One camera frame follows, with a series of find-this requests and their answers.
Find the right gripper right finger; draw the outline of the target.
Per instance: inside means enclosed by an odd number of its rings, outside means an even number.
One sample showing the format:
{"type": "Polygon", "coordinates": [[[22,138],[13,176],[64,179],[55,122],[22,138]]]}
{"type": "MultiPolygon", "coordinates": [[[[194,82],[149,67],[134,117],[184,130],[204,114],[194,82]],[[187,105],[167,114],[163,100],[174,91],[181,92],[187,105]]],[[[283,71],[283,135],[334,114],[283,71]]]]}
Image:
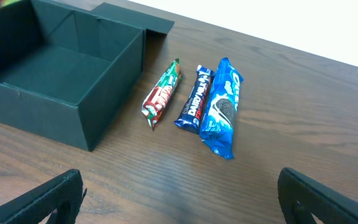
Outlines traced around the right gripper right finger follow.
{"type": "Polygon", "coordinates": [[[358,224],[357,202],[289,167],[280,172],[278,200],[287,223],[358,224]]]}

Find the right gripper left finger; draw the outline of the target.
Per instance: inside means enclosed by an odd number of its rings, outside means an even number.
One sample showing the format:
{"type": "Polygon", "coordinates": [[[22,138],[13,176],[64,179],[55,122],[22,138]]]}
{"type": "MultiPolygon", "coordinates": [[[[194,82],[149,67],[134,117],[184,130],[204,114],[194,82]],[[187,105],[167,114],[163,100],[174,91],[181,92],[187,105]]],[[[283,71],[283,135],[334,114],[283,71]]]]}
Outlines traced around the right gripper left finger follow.
{"type": "Polygon", "coordinates": [[[70,169],[0,206],[0,224],[76,222],[86,195],[78,169],[70,169]]]}

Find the blue Oreo cookie pack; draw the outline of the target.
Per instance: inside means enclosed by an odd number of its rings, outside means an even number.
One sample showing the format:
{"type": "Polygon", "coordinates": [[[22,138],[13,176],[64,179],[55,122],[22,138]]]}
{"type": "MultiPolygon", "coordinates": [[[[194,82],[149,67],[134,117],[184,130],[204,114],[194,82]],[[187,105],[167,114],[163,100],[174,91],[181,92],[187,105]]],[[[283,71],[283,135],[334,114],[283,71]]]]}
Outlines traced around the blue Oreo cookie pack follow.
{"type": "Polygon", "coordinates": [[[233,159],[234,122],[244,79],[227,57],[221,59],[209,91],[200,138],[212,152],[233,159]]]}

